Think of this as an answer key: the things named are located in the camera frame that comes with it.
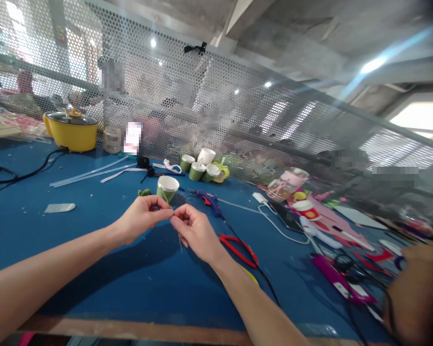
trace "phone charger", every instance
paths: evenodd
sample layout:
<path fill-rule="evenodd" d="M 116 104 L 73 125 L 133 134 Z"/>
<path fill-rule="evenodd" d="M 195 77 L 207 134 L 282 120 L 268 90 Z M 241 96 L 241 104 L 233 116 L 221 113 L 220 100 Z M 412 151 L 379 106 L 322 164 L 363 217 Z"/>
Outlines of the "phone charger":
<path fill-rule="evenodd" d="M 258 201 L 258 203 L 265 204 L 268 202 L 268 200 L 259 192 L 252 193 L 252 196 L 255 197 L 255 199 Z"/>

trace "blue table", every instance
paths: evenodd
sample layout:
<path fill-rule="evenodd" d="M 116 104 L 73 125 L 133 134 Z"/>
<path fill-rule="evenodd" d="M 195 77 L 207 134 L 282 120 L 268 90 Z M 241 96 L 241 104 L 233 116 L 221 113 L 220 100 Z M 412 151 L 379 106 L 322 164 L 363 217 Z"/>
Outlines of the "blue table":
<path fill-rule="evenodd" d="M 55 148 L 55 145 L 3 139 L 0 140 L 0 165 L 23 175 L 39 167 Z M 100 180 L 108 175 L 52 188 L 49 183 L 119 159 L 103 152 L 100 146 L 89 153 L 55 154 L 53 157 L 56 156 L 61 157 L 37 176 L 0 190 L 0 270 L 112 223 L 133 202 L 139 188 L 155 192 L 157 178 L 146 178 L 140 185 L 144 172 L 123 173 L 104 184 Z M 0 173 L 0 179 L 6 177 Z M 224 184 L 206 184 L 193 182 L 187 176 L 177 178 L 186 189 L 175 197 L 177 202 L 189 203 L 205 212 L 217 234 L 230 235 L 231 232 L 220 219 L 212 216 L 211 209 L 204 206 L 202 200 L 187 191 L 188 188 L 205 189 L 252 209 L 258 206 L 252 193 L 259 190 L 237 179 L 229 178 Z M 65 213 L 44 214 L 50 203 L 75 203 L 76 208 Z M 269 277 L 283 310 L 303 333 L 320 336 L 318 331 L 324 328 L 318 326 L 328 325 L 339 338 L 357 339 L 344 300 L 308 257 L 313 252 L 311 245 L 286 240 L 260 214 L 223 203 L 220 207 L 241 239 L 258 256 L 260 267 Z M 283 227 L 273 214 L 269 217 Z M 304 240 L 302 234 L 283 229 L 291 237 Z M 356 230 L 365 233 L 371 241 L 381 238 L 393 241 L 382 231 Z M 272 297 L 263 277 L 245 267 Z M 372 293 L 382 297 L 378 291 Z M 192 250 L 183 247 L 181 253 L 177 233 L 169 222 L 158 224 L 131 246 L 101 259 L 58 292 L 38 314 L 245 331 L 218 277 Z M 355 316 L 369 341 L 390 341 L 382 326 L 366 310 L 356 309 Z"/>

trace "workshop table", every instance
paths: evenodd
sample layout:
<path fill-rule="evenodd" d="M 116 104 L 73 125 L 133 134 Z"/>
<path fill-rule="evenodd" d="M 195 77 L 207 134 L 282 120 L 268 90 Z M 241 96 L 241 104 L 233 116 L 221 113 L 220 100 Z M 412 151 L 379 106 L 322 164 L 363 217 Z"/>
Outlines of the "workshop table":
<path fill-rule="evenodd" d="M 39 167 L 55 148 L 54 144 L 1 139 L 0 165 L 23 175 Z M 156 190 L 156 177 L 146 178 L 140 185 L 145 172 L 125 172 L 104 184 L 100 180 L 109 174 L 53 188 L 49 183 L 119 159 L 99 145 L 87 153 L 58 153 L 53 157 L 58 158 L 38 175 L 4 189 L 0 185 L 0 270 L 109 225 L 129 207 L 138 189 L 150 188 L 153 193 Z M 117 166 L 128 163 L 134 161 L 127 159 Z M 0 179 L 6 178 L 5 173 L 0 173 Z M 187 176 L 176 178 L 185 192 L 178 192 L 171 204 L 189 203 L 205 212 L 217 234 L 231 235 L 231 231 L 189 188 L 203 189 L 252 209 L 258 206 L 252 193 L 260 190 L 238 179 L 206 184 Z M 51 203 L 75 203 L 76 208 L 44 214 Z M 311 262 L 308 255 L 314 252 L 311 245 L 285 239 L 260 214 L 223 203 L 220 207 L 239 237 L 258 256 L 282 309 L 305 335 L 322 337 L 328 333 L 338 339 L 358 339 L 345 301 Z M 269 217 L 290 237 L 305 240 L 303 234 L 283 227 L 275 215 L 269 213 Z M 354 229 L 369 240 L 392 241 L 380 230 Z M 273 298 L 258 271 L 245 268 Z M 378 291 L 371 292 L 382 298 Z M 367 340 L 390 342 L 383 327 L 367 310 L 354 310 Z M 132 245 L 102 258 L 59 291 L 21 329 L 196 343 L 250 343 L 217 275 L 190 248 L 183 247 L 181 252 L 177 233 L 168 221 L 159 223 Z M 337 342 L 330 339 L 330 345 Z"/>

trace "red pliers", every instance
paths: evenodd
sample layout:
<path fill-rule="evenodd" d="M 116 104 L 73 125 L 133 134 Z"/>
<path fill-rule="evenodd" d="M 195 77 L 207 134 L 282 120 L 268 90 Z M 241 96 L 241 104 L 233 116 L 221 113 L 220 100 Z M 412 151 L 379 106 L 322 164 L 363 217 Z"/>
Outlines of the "red pliers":
<path fill-rule="evenodd" d="M 253 260 L 255 262 L 250 262 L 247 258 L 245 258 L 238 250 L 236 250 L 236 248 L 231 245 L 229 243 L 229 240 L 232 241 L 236 241 L 239 244 L 244 245 L 244 247 L 247 249 L 247 251 L 250 253 L 250 255 L 252 256 Z M 237 257 L 239 257 L 240 259 L 242 259 L 244 261 L 245 264 L 251 266 L 252 268 L 257 268 L 258 266 L 258 258 L 256 257 L 255 253 L 252 251 L 252 249 L 250 248 L 250 246 L 248 246 L 246 243 L 244 243 L 243 241 L 239 240 L 236 237 L 233 237 L 231 235 L 220 235 L 220 242 L 222 242 L 224 245 L 226 245 L 232 252 L 234 252 L 236 254 Z"/>

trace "wooden table edge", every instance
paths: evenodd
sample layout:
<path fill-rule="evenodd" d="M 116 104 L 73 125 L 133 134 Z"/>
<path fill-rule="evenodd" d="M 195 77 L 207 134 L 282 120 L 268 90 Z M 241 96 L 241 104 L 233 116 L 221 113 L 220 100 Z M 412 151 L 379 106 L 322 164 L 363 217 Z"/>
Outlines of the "wooden table edge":
<path fill-rule="evenodd" d="M 210 345 L 251 346 L 247 332 L 229 329 L 180 326 L 118 320 L 86 320 L 59 316 L 34 315 L 20 328 L 21 332 L 68 336 L 99 336 L 116 339 L 142 339 Z M 355 340 L 309 337 L 311 345 L 358 346 Z"/>

